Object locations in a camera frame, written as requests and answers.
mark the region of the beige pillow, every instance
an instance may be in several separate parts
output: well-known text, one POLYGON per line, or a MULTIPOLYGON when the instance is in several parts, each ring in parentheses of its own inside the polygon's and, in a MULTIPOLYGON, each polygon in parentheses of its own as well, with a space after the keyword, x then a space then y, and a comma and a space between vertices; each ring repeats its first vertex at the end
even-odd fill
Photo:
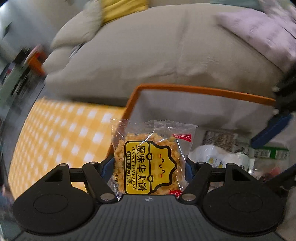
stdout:
POLYGON ((66 67, 69 63, 69 57, 72 53, 73 46, 65 46, 55 49, 43 63, 44 71, 49 74, 66 67))
POLYGON ((67 22, 52 41, 51 48, 75 46, 88 42, 98 32, 102 23, 101 5, 99 0, 86 3, 84 10, 67 22))

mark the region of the beige sofa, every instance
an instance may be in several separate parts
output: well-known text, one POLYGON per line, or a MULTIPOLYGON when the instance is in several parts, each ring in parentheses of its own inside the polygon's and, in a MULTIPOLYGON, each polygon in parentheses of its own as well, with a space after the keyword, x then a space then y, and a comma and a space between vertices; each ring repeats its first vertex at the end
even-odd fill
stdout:
MULTIPOLYGON (((154 5, 177 0, 153 0, 154 5)), ((69 61, 71 46, 47 61, 46 85, 74 99, 124 105, 141 83, 174 83, 272 97, 283 73, 234 34, 215 14, 243 8, 219 4, 152 7, 103 26, 69 61)))

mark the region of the gingham cloth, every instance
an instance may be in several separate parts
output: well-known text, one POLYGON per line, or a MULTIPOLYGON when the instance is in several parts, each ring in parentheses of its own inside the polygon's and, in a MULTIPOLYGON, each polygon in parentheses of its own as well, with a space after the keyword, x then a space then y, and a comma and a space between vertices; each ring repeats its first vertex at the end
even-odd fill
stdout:
MULTIPOLYGON (((19 197, 60 163, 70 168, 105 159, 111 144, 110 118, 122 107, 39 100, 19 136, 9 170, 9 185, 19 197)), ((85 190, 83 183, 72 183, 85 190)))

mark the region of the smiling cartoon face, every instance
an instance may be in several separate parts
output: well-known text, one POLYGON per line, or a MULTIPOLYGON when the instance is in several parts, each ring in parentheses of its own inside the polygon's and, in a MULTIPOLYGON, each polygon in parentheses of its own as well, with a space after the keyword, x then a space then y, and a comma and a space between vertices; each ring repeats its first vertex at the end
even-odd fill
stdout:
POLYGON ((151 190, 155 190, 160 184, 170 184, 172 182, 171 174, 176 169, 176 163, 169 157, 169 151, 169 147, 157 148, 154 145, 150 145, 150 152, 153 153, 153 158, 150 162, 151 175, 153 176, 151 190))

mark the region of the red logo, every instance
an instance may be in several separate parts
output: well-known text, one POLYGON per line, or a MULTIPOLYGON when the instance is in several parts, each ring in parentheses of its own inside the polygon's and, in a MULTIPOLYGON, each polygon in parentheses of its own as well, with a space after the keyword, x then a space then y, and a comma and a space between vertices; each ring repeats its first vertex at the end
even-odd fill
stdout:
POLYGON ((173 194, 176 196, 176 198, 178 198, 181 196, 182 192, 180 190, 174 190, 174 191, 170 190, 170 194, 173 194))
POLYGON ((191 142, 191 134, 173 134, 173 137, 191 142))

